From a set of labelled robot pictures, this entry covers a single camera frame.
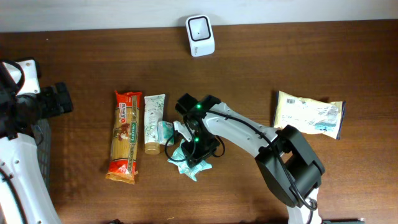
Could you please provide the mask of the teal crinkled snack packet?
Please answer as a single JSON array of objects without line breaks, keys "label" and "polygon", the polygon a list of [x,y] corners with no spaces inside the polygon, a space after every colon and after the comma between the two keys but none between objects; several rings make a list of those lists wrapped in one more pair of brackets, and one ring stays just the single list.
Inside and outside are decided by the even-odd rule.
[{"label": "teal crinkled snack packet", "polygon": [[199,164],[193,166],[190,168],[188,166],[187,161],[182,161],[180,160],[185,158],[185,155],[182,151],[182,144],[185,142],[185,140],[182,140],[179,147],[174,150],[174,153],[172,154],[172,157],[168,159],[167,161],[176,165],[178,167],[178,171],[180,174],[185,174],[189,178],[191,178],[193,181],[197,181],[196,174],[208,170],[212,168],[212,165],[207,163],[206,161],[201,161]]}]

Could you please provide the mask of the white cosmetic tube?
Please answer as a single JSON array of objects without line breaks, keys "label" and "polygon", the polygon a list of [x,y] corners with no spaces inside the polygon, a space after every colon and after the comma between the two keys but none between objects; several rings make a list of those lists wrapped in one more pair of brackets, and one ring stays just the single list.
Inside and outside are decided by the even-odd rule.
[{"label": "white cosmetic tube", "polygon": [[160,153],[158,122],[164,113],[165,94],[144,97],[144,150],[146,154]]}]

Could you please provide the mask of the orange spaghetti packet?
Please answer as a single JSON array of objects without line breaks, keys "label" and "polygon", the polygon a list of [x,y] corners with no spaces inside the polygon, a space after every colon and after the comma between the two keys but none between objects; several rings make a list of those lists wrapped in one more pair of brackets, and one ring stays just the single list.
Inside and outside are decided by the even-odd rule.
[{"label": "orange spaghetti packet", "polygon": [[135,184],[141,92],[115,93],[109,169],[106,178]]}]

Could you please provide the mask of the small teal white packet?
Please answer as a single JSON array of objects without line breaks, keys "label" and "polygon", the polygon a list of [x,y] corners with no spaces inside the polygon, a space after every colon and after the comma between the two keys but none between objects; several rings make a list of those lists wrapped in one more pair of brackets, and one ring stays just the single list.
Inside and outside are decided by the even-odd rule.
[{"label": "small teal white packet", "polygon": [[160,145],[174,145],[174,127],[167,121],[159,121],[157,124],[158,142]]}]

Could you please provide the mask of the cream snack bag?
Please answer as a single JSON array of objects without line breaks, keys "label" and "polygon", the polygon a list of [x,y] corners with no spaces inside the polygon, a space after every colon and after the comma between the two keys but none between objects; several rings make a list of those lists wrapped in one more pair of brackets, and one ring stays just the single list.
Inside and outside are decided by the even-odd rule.
[{"label": "cream snack bag", "polygon": [[273,127],[283,129],[291,125],[305,134],[324,134],[339,140],[345,117],[345,101],[325,103],[311,98],[276,94]]}]

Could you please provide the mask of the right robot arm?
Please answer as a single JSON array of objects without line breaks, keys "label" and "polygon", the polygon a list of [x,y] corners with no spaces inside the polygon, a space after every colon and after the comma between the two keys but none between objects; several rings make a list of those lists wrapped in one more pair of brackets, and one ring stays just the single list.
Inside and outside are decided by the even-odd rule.
[{"label": "right robot arm", "polygon": [[174,129],[185,138],[182,151],[190,167],[214,156],[222,139],[248,152],[273,195],[286,205],[289,223],[322,223],[317,195],[325,168],[302,133],[256,123],[207,95],[198,101],[188,93],[177,100],[182,116]]}]

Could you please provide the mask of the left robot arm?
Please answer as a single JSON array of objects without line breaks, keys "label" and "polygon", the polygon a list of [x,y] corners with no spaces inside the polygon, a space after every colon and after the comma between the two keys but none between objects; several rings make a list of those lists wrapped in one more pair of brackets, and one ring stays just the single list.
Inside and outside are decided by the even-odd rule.
[{"label": "left robot arm", "polygon": [[1,60],[1,221],[60,223],[47,182],[49,118],[73,111],[64,82],[39,85],[32,58]]}]

